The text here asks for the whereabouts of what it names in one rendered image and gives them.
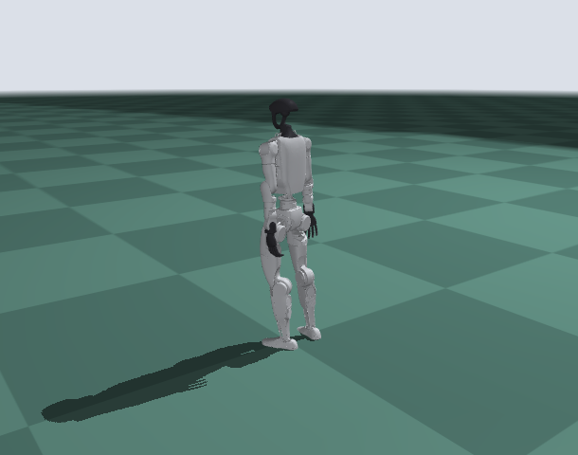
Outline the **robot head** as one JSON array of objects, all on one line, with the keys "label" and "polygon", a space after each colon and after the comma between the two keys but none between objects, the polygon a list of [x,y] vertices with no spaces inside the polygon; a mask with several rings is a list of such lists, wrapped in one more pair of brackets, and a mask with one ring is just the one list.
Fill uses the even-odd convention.
[{"label": "robot head", "polygon": [[[290,99],[278,99],[269,105],[269,110],[272,113],[273,125],[276,129],[280,129],[281,137],[298,137],[293,130],[291,125],[285,123],[286,118],[289,116],[290,112],[295,112],[298,110],[297,104]],[[280,125],[276,123],[276,114],[282,115],[282,120]]]}]

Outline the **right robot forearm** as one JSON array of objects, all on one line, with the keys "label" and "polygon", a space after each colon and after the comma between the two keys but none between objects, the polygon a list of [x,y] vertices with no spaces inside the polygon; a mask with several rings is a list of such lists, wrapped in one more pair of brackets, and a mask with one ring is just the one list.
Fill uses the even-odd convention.
[{"label": "right robot forearm", "polygon": [[304,183],[303,191],[302,191],[302,202],[304,204],[305,211],[313,211],[313,187],[314,187],[314,180],[313,177],[308,182]]}]

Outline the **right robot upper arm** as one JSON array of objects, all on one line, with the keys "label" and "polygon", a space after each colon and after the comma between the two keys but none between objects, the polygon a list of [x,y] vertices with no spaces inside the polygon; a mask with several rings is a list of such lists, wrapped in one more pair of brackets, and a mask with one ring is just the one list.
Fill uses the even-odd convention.
[{"label": "right robot upper arm", "polygon": [[[312,142],[308,137],[303,137],[306,144],[306,178],[305,182],[308,182],[312,178],[312,161],[311,161],[311,147]],[[304,183],[305,183],[304,182]]]}]

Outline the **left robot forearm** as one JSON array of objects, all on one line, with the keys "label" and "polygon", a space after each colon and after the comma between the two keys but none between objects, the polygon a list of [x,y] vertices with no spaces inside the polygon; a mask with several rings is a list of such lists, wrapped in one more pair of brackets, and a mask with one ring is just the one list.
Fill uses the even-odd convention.
[{"label": "left robot forearm", "polygon": [[265,229],[270,230],[269,225],[271,222],[276,223],[277,228],[277,211],[276,211],[276,202],[277,197],[275,195],[271,195],[270,187],[267,182],[261,183],[261,193],[262,193],[262,201],[264,203],[264,223],[263,226]]}]

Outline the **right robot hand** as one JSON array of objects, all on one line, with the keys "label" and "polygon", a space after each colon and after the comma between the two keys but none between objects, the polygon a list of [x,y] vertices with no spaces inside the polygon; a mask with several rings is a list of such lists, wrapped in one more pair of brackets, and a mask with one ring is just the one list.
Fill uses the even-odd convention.
[{"label": "right robot hand", "polygon": [[[316,218],[313,215],[315,213],[315,206],[313,204],[313,211],[305,211],[304,209],[304,205],[303,205],[303,213],[305,215],[308,215],[311,218],[311,229],[312,229],[312,238],[314,237],[314,226],[315,226],[315,230],[316,230],[316,236],[317,236],[317,226],[316,226]],[[306,235],[306,231],[304,231],[305,235]],[[310,228],[308,229],[308,239],[310,238]]]}]

